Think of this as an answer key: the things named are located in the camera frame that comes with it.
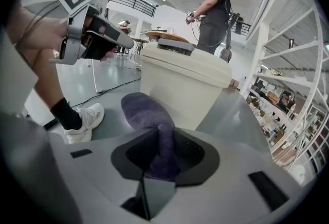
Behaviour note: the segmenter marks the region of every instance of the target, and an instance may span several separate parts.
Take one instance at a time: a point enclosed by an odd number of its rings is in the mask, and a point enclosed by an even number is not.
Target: bin lid
[[[194,49],[188,56],[159,49],[152,42],[143,48],[143,61],[152,62],[222,88],[229,86],[232,77],[231,67],[227,62],[199,49]]]

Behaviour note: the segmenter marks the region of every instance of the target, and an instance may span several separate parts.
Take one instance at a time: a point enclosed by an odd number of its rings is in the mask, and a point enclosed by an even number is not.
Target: person
[[[236,34],[241,35],[242,23],[243,23],[243,18],[240,17],[240,13],[237,13],[236,26],[235,26]]]
[[[120,28],[124,33],[129,34],[129,33],[132,31],[131,28],[129,27],[129,24],[130,24],[129,21],[125,21],[125,22],[123,22],[123,23],[119,26],[119,28]],[[118,52],[119,52],[121,55],[125,54],[125,50],[126,50],[126,48],[122,48],[122,47],[119,47],[119,48],[118,48]]]
[[[69,143],[86,142],[92,138],[92,130],[103,120],[104,108],[96,103],[89,108],[73,110],[61,90],[56,65],[49,62],[54,57],[53,50],[59,50],[67,34],[67,19],[40,17],[30,13],[17,2],[12,9],[6,26],[6,33],[16,49],[38,76],[35,91],[63,126]],[[84,23],[86,29],[92,18]],[[32,22],[33,30],[22,38]],[[111,56],[108,52],[103,60]]]
[[[226,62],[230,62],[230,60],[232,59],[231,46],[221,51],[220,58]]]
[[[231,11],[230,0],[205,0],[187,19],[189,24],[201,14],[206,16],[200,24],[197,48],[214,54],[228,31],[227,22]]]

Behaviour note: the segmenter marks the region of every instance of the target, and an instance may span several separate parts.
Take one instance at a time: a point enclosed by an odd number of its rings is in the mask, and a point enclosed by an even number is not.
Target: white column
[[[251,87],[251,83],[254,80],[253,74],[255,73],[257,67],[259,66],[259,60],[264,56],[263,45],[268,41],[268,33],[269,33],[269,25],[265,24],[264,22],[261,22],[259,26],[259,34],[258,34],[256,50],[251,64],[251,70],[240,92],[240,94],[245,99],[249,95],[248,89]]]
[[[142,30],[143,20],[139,19],[136,26],[135,39],[139,39]]]

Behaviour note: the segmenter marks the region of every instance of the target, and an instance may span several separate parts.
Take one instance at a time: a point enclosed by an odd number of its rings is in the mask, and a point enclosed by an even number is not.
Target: black railing
[[[111,0],[111,1],[136,9],[148,16],[151,17],[154,16],[155,7],[150,5],[144,0]]]
[[[236,34],[246,36],[249,32],[250,27],[251,27],[251,25],[249,25],[247,23],[241,23],[241,30],[239,31],[239,28],[236,29],[236,22],[235,22],[233,27],[231,28],[231,31]]]

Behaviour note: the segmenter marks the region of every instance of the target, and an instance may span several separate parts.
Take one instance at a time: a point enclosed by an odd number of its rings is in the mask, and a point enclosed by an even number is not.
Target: white shelving unit
[[[269,6],[282,5],[277,0],[272,0],[269,3]],[[258,28],[255,28],[258,30],[258,41],[252,69],[246,78],[241,94],[244,98],[247,98],[249,93],[252,92],[262,101],[267,102],[269,106],[272,106],[273,111],[286,124],[287,128],[284,136],[271,147],[272,154],[282,147],[301,122],[303,128],[307,125],[305,120],[309,110],[316,108],[318,112],[321,112],[323,117],[322,123],[314,135],[305,141],[296,158],[310,154],[307,162],[312,161],[316,165],[316,171],[319,172],[327,160],[322,148],[324,146],[329,148],[329,130],[327,129],[328,133],[325,137],[321,135],[329,118],[329,104],[327,103],[329,94],[329,86],[327,85],[329,81],[329,51],[324,44],[324,42],[329,42],[329,27],[327,22],[320,16],[314,0],[309,0],[309,8],[305,9],[304,6],[303,9],[303,13],[296,13],[298,17],[291,16],[294,20],[288,21],[289,24],[285,24],[278,32],[271,29],[271,21],[268,16],[271,13],[273,14],[275,9],[271,7],[264,9],[264,16],[260,18]],[[278,19],[273,18],[272,22],[274,21],[277,24]],[[294,39],[294,48],[288,48],[289,39]],[[258,73],[262,64],[270,69],[279,71],[282,75]],[[304,99],[305,103],[298,116],[291,120],[279,108],[250,89],[257,77]],[[316,141],[320,138],[322,142],[318,144]],[[276,152],[276,156],[280,156],[283,152],[281,151],[279,154]]]

